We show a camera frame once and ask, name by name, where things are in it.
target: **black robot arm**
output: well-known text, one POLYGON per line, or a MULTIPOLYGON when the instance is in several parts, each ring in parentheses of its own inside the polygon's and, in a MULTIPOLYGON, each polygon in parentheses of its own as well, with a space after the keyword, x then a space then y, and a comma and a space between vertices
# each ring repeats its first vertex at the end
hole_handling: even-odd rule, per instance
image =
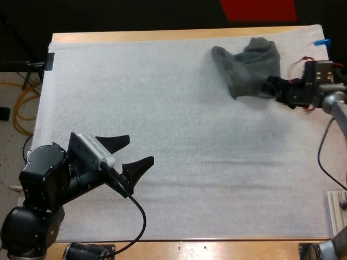
POLYGON ((20 173, 24 205, 15 207, 2 229, 3 248, 10 259, 44 259, 65 216, 63 204, 107 184, 123 197, 133 194, 153 157, 123 165, 119 174, 112 154, 129 144, 129 136, 93 137, 71 133, 68 151, 58 144, 31 151, 20 173))
POLYGON ((347 68, 332 61, 307 61, 301 79, 270 76, 262 92, 290 108, 321 108, 331 114, 347 137, 347 68))

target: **floor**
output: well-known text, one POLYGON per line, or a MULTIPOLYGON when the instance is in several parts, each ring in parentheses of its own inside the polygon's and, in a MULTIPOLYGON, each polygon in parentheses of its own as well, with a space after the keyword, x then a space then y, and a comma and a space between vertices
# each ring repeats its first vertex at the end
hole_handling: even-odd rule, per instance
MULTIPOLYGON (((0 73, 0 82, 23 84, 24 79, 17 73, 0 73)), ((0 121, 0 224, 2 225, 8 212, 17 205, 19 193, 9 189, 9 186, 20 185, 18 176, 24 166, 22 148, 27 136, 17 132, 12 125, 12 110, 21 93, 21 88, 0 85, 0 106, 10 107, 9 121, 0 121)), ((29 101, 21 109, 24 116, 34 116, 37 112, 38 99, 29 101)), ((34 130, 34 121, 22 126, 27 130, 34 130)), ((5 251, 0 252, 0 259, 6 259, 5 251)))

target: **blue object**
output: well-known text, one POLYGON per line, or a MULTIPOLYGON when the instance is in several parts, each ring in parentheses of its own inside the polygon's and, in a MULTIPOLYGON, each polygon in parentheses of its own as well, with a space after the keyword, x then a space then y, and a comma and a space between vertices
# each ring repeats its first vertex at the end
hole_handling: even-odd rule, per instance
POLYGON ((314 42, 314 46, 321 46, 323 44, 326 46, 327 49, 329 49, 331 46, 331 40, 330 39, 324 39, 324 40, 319 40, 319 41, 314 42))

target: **wooden table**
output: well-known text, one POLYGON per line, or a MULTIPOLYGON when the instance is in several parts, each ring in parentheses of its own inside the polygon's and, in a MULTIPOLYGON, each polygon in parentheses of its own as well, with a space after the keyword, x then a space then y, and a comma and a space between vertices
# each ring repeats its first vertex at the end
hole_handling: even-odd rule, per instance
MULTIPOLYGON (((54 34, 54 43, 93 43, 93 42, 131 42, 182 40, 192 38, 211 38, 244 35, 280 33, 302 27, 258 27, 206 30, 174 31, 125 31, 125 32, 77 32, 54 34)), ((322 239, 244 239, 244 240, 199 240, 199 241, 161 241, 139 242, 117 255, 118 260, 256 260, 280 259, 298 260, 299 243, 315 243, 322 239)), ((127 243, 116 243, 117 249, 127 243)), ((56 243, 48 249, 47 259, 61 260, 67 244, 56 243)))

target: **gray towel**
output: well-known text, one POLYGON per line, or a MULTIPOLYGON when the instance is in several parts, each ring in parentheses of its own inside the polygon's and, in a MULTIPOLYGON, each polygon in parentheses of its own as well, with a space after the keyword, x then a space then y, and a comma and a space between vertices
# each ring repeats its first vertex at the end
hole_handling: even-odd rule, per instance
POLYGON ((260 88, 269 76, 280 76, 280 55, 274 42, 252 38, 243 52, 236 55, 214 46, 212 56, 233 99, 238 96, 272 98, 260 92, 260 88))

